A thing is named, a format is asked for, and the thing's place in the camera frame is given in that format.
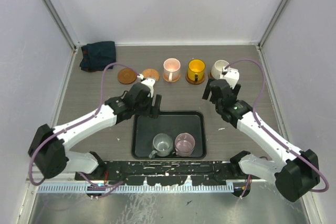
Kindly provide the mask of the cream ceramic mug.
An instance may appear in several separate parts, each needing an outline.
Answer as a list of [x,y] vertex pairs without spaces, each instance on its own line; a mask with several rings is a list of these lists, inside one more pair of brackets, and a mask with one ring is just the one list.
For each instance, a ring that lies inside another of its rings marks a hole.
[[229,62],[227,62],[226,60],[216,61],[211,68],[211,76],[214,79],[218,80],[221,74],[223,73],[223,68],[225,68],[228,65],[229,65]]

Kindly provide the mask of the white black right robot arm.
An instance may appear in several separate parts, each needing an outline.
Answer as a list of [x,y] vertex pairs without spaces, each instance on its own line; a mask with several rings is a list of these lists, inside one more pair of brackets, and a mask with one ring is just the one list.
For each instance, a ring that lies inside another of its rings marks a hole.
[[209,79],[202,98],[210,100],[223,121],[250,137],[271,160],[241,151],[230,159],[232,176],[256,176],[274,184],[288,201],[297,201],[320,182],[316,153],[303,151],[281,137],[247,102],[237,99],[239,90],[240,84],[231,88],[224,79]]

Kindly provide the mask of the woven rattan coaster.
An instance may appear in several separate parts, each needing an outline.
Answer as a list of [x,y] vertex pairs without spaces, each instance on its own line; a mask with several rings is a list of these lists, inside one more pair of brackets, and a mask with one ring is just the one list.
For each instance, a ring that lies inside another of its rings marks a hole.
[[143,70],[142,75],[145,78],[151,78],[154,79],[155,81],[159,81],[160,79],[160,74],[155,69],[145,69]]
[[181,77],[181,75],[178,75],[175,79],[173,79],[172,73],[170,73],[167,76],[163,75],[163,79],[168,83],[175,83],[175,82],[179,81],[180,77]]

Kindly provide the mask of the brown wooden coaster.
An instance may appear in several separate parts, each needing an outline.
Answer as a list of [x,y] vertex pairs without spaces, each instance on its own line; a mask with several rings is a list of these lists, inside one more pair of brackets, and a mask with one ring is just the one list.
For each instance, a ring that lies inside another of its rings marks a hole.
[[210,80],[212,80],[212,81],[215,80],[215,78],[212,76],[212,73],[211,73],[211,72],[208,73],[208,78],[209,78]]
[[192,85],[199,85],[201,83],[203,83],[206,79],[206,75],[203,75],[202,79],[201,80],[198,80],[198,81],[194,81],[194,80],[191,80],[189,77],[188,77],[188,74],[185,75],[185,78],[187,80],[188,83],[192,84]]
[[137,74],[130,68],[123,68],[118,72],[117,79],[121,84],[132,84],[137,79]]

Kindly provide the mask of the yellow ceramic mug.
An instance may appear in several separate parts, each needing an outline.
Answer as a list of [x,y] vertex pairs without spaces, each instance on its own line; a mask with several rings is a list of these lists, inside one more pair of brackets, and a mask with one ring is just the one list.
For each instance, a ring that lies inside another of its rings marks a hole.
[[205,63],[200,59],[193,59],[188,63],[187,74],[191,80],[201,80],[205,73]]

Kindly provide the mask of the mauve ceramic mug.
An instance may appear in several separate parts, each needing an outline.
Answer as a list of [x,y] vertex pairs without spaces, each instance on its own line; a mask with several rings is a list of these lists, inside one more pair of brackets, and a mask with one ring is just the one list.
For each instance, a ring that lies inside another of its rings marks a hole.
[[189,133],[181,133],[175,138],[175,152],[177,156],[188,157],[195,148],[195,139]]

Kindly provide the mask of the grey ceramic mug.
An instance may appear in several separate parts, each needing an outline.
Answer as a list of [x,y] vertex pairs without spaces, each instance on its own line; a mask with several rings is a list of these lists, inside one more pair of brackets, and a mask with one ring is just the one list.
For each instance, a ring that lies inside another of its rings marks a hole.
[[165,133],[160,133],[156,135],[152,141],[152,151],[149,154],[149,159],[153,159],[155,156],[166,157],[170,154],[172,149],[172,138]]

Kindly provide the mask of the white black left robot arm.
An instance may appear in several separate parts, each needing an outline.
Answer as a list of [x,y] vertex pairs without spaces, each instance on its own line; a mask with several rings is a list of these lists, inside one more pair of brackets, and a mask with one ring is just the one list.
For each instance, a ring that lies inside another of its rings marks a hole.
[[31,161],[45,179],[54,178],[63,172],[83,173],[93,180],[101,179],[107,172],[107,165],[100,156],[95,152],[73,152],[71,148],[87,137],[134,115],[157,118],[162,97],[153,94],[154,84],[154,79],[144,79],[122,96],[109,98],[98,109],[72,122],[53,128],[47,124],[40,126],[28,149]]

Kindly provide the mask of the pink ceramic mug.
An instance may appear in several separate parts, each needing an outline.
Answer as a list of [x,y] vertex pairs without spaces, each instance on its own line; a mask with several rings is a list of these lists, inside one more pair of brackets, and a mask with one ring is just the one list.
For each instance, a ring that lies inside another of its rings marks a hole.
[[181,75],[181,63],[175,58],[166,59],[163,63],[163,75],[167,76],[170,73],[175,79],[178,75]]

